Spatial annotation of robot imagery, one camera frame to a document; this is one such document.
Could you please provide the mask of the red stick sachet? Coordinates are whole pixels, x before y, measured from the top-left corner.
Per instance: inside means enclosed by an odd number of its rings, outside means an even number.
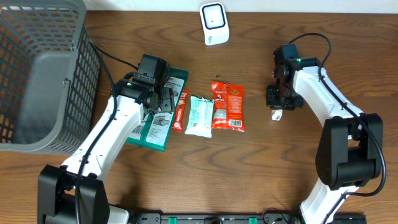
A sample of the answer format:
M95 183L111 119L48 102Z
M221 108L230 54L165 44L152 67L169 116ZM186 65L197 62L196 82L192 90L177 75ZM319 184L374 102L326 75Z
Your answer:
M187 102L188 90L183 89L182 94L178 100L177 108L175 111L175 119L172 126L172 129L177 132L182 132L182 123L183 123L183 116L185 111L185 106Z

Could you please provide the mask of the small orange white box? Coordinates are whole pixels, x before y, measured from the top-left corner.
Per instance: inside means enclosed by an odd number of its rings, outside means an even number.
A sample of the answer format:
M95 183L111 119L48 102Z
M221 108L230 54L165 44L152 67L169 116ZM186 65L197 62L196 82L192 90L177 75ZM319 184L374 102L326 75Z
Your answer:
M271 110L271 118L273 121L280 121L283 115L283 110Z

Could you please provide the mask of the dark green package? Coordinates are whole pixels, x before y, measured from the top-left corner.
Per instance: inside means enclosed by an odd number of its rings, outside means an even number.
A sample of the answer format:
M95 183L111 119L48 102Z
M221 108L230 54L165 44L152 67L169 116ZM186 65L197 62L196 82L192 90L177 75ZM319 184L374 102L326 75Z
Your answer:
M171 77L164 87L172 88L174 91L175 111L188 76L189 71L171 67ZM175 111L162 113L159 109L156 114L145 115L141 124L129 135L126 143L164 151L174 123Z

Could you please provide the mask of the light green wipes pack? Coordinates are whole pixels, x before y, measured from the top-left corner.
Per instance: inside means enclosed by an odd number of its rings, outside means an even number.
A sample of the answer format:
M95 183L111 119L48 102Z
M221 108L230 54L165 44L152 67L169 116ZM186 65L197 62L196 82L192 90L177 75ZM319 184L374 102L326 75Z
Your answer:
M185 134L211 138L214 100L190 97L191 107Z

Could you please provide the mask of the red snack bag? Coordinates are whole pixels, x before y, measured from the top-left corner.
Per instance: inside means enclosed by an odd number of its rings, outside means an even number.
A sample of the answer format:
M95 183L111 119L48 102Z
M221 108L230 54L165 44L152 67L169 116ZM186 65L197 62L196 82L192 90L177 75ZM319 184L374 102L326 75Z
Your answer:
M212 129L231 129L245 132L243 118L244 87L224 82L212 82L214 116Z

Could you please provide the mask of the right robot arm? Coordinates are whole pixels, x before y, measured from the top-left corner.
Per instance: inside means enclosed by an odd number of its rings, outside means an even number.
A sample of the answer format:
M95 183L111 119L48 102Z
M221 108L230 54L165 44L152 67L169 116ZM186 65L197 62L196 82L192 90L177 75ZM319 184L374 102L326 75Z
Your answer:
M275 85L267 87L266 105L294 110L308 104L322 133L315 158L318 180L289 223L332 223L350 195L370 180L385 178L383 122L353 105L333 84L319 59L300 57L294 44L274 50Z

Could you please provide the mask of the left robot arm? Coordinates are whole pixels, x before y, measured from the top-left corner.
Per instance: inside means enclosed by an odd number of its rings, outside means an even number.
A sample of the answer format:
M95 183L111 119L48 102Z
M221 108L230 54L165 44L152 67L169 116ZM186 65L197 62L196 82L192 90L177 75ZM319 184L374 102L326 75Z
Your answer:
M60 167L47 165L38 180L38 223L133 223L125 208L108 202L104 183L121 148L147 114L174 110L165 85L170 64L144 54L137 71L113 83L103 115Z

